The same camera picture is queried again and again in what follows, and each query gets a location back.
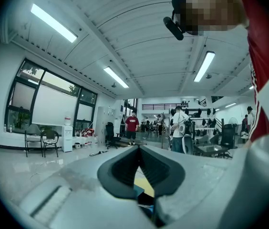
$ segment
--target glossy tiled floor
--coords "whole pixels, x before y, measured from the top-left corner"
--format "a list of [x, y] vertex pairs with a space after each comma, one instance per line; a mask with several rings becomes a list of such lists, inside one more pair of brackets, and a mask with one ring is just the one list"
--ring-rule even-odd
[[68, 153], [58, 150], [59, 157], [54, 150], [49, 150], [44, 158], [39, 151], [30, 151], [26, 157], [23, 151], [0, 149], [0, 193], [18, 205], [32, 188], [54, 172], [101, 150], [106, 147], [73, 149]]

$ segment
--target white curved ceiling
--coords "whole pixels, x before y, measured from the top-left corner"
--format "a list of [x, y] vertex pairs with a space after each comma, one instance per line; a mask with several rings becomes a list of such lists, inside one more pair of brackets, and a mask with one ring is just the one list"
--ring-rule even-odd
[[[74, 43], [31, 14], [33, 3], [76, 34]], [[243, 93], [250, 85], [246, 30], [178, 41], [163, 24], [171, 12], [171, 0], [16, 0], [8, 25], [18, 45], [116, 98]], [[216, 53], [207, 70], [212, 77], [195, 83], [208, 50]], [[112, 88], [107, 66], [130, 87]]]

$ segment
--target fan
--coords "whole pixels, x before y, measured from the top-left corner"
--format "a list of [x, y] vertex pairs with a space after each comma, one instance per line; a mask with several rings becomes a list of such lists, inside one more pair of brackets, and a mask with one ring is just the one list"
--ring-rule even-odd
[[234, 117], [232, 117], [230, 120], [229, 120], [229, 124], [231, 124], [234, 129], [235, 129], [235, 133], [238, 132], [238, 120]]

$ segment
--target fluorescent light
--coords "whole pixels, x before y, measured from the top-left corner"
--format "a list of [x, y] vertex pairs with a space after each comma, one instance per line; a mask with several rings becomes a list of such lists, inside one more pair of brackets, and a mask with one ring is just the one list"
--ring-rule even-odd
[[37, 83], [37, 82], [32, 81], [31, 79], [28, 79], [28, 81], [29, 81], [29, 82], [31, 82], [31, 83], [34, 83], [34, 84], [38, 85], [38, 83]]
[[207, 71], [208, 67], [210, 66], [212, 60], [215, 57], [215, 53], [211, 51], [207, 51], [205, 59], [202, 62], [202, 65], [200, 67], [200, 70], [198, 71], [198, 74], [196, 75], [194, 82], [200, 82], [201, 78]]
[[107, 68], [105, 68], [104, 70], [105, 70], [108, 74], [110, 74], [110, 76], [111, 76], [112, 78], [114, 78], [119, 84], [121, 84], [123, 88], [128, 88], [128, 87], [129, 87], [129, 86], [126, 85], [125, 82], [122, 81], [122, 79], [121, 79], [120, 77], [118, 77], [118, 76], [116, 75], [116, 73], [114, 73], [114, 72], [112, 71], [112, 69], [111, 69], [110, 67], [107, 67]]
[[73, 35], [69, 30], [67, 30], [63, 25], [61, 25], [56, 19], [54, 19], [51, 15], [43, 11], [36, 4], [33, 4], [31, 8], [31, 13], [35, 14], [39, 19], [46, 22], [49, 26], [51, 26], [54, 30], [68, 39], [70, 42], [74, 42], [77, 36]]
[[229, 104], [229, 105], [226, 106], [226, 108], [228, 108], [228, 107], [230, 107], [230, 106], [233, 106], [233, 105], [235, 105], [235, 104], [236, 104], [236, 103]]

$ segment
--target floor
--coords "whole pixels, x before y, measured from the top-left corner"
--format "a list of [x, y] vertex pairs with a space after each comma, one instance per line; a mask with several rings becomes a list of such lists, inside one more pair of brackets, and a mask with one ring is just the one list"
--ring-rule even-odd
[[[166, 138], [164, 136], [164, 149], [167, 149]], [[137, 140], [142, 140], [148, 145], [159, 148], [162, 145], [161, 137], [157, 137], [156, 134], [147, 137], [147, 133], [137, 133]], [[106, 147], [84, 147], [73, 149], [69, 153], [64, 153], [60, 149], [58, 150], [59, 157], [54, 150], [49, 150], [46, 153], [46, 158], [44, 158], [39, 151], [30, 151], [28, 157], [26, 157], [23, 151], [0, 148], [0, 193], [6, 199], [18, 205], [30, 190], [65, 165], [75, 160], [87, 158], [89, 154], [101, 150], [106, 150]], [[137, 173], [144, 177], [140, 169]]]

